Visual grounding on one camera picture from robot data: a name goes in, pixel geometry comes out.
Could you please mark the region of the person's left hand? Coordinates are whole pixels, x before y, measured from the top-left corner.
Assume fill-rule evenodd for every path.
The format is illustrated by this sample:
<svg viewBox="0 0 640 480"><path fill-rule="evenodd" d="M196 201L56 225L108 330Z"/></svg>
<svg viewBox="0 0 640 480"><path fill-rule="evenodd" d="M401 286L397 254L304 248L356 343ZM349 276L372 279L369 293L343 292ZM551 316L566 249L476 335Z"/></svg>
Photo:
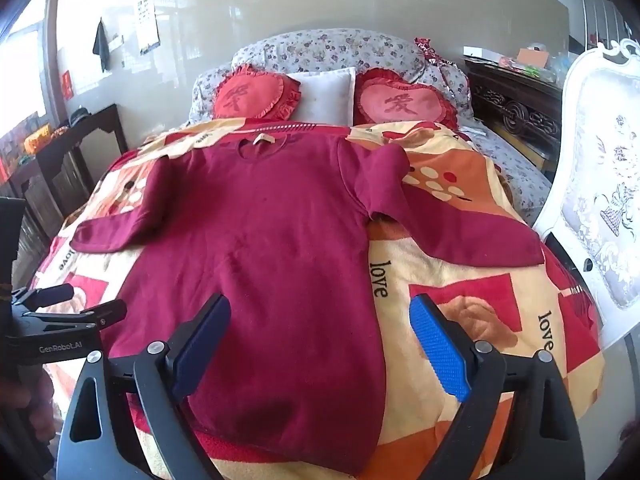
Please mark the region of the person's left hand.
<svg viewBox="0 0 640 480"><path fill-rule="evenodd" d="M48 373L40 368L37 381L32 387L21 384L17 379L1 379L2 408L26 410L28 420L40 442L49 443L55 436L53 415L53 385Z"/></svg>

